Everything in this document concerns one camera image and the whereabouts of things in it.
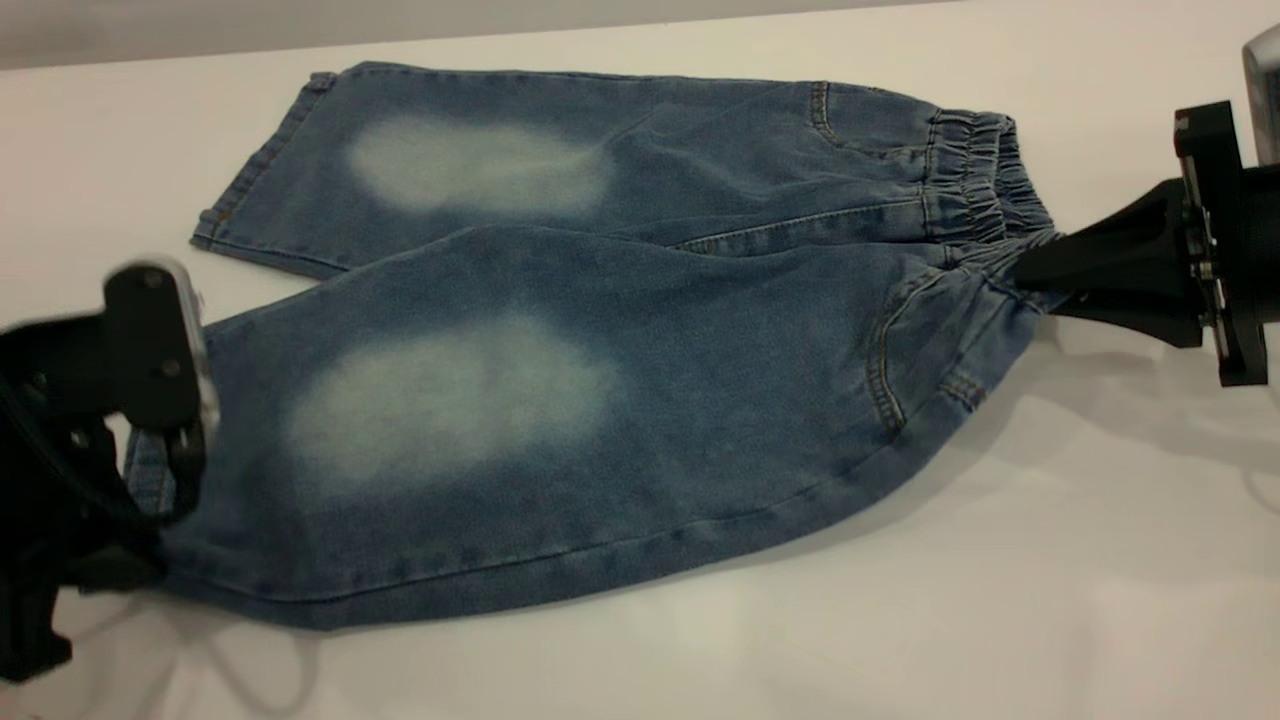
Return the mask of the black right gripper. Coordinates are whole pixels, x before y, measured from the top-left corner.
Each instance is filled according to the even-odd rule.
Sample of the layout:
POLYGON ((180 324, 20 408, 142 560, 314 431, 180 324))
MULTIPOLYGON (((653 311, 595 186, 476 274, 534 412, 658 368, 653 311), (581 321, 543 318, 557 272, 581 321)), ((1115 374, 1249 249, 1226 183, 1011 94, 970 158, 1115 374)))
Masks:
POLYGON ((1024 252, 1015 282, 1073 293, 1056 316, 1198 348, 1199 305, 1153 295, 1185 293, 1192 277, 1221 386, 1266 386, 1265 329, 1279 320, 1277 167, 1243 165, 1228 101, 1178 110, 1175 154, 1183 181, 1166 179, 1111 217, 1024 252))

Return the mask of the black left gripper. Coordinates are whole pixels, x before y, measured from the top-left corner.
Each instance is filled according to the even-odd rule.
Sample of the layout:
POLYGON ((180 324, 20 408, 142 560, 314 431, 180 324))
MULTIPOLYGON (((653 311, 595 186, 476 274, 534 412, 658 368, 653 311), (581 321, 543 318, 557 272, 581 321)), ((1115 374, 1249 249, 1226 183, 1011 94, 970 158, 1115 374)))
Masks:
MULTIPOLYGON (((105 419, 119 402, 97 315, 3 333, 1 670, 14 684, 67 664, 52 626, 59 592, 128 593, 164 574, 157 532, 116 470, 105 419)), ((204 425, 165 430, 173 478, 165 525, 198 506, 209 460, 204 425)))

